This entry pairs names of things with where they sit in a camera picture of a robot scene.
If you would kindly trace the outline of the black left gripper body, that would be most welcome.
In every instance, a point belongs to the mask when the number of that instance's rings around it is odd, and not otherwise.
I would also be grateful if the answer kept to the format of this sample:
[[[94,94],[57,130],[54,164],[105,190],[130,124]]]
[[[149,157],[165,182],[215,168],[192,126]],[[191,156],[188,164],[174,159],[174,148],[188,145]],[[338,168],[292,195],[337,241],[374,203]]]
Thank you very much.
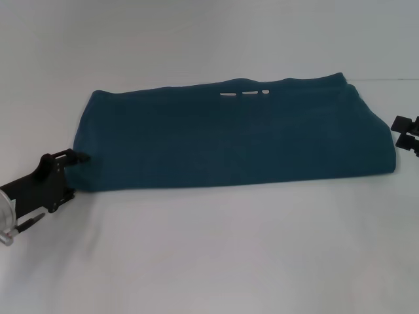
[[[16,218],[44,207],[49,213],[67,202],[67,149],[41,157],[37,168],[22,178],[1,187],[10,200],[15,201]]]

